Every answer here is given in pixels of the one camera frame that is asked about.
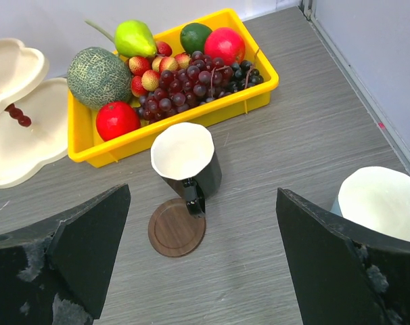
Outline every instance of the green pear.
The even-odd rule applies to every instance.
[[[127,20],[119,24],[115,32],[116,50],[123,56],[152,57],[157,54],[157,45],[148,26],[139,20]]]

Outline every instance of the cup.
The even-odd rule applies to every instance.
[[[361,168],[344,180],[331,212],[410,242],[410,176],[384,167]]]
[[[190,215],[205,216],[205,200],[217,193],[222,178],[207,128],[187,122],[170,126],[152,144],[151,165],[185,200]]]

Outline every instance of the melon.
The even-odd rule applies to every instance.
[[[73,96],[92,110],[131,98],[131,72],[115,54],[101,47],[78,52],[68,69],[67,84]]]

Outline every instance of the yellow basket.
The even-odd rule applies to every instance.
[[[220,27],[236,30],[246,43],[245,59],[253,61],[258,45],[234,10],[224,9],[195,22],[205,24],[212,30]],[[167,42],[172,47],[174,55],[181,53],[183,48],[179,34],[185,25],[162,32],[154,38],[156,41]],[[189,121],[207,127],[265,106],[270,102],[271,91],[279,84],[279,75],[262,51],[257,54],[256,67],[264,77],[264,83],[192,108],[107,142],[101,139],[95,128],[96,111],[79,103],[68,91],[68,155],[76,163],[87,161],[98,168],[151,148],[157,135],[171,125]]]

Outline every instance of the round coaster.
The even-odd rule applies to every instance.
[[[180,257],[196,249],[204,238],[205,218],[193,218],[181,198],[160,205],[148,224],[151,245],[161,255]]]

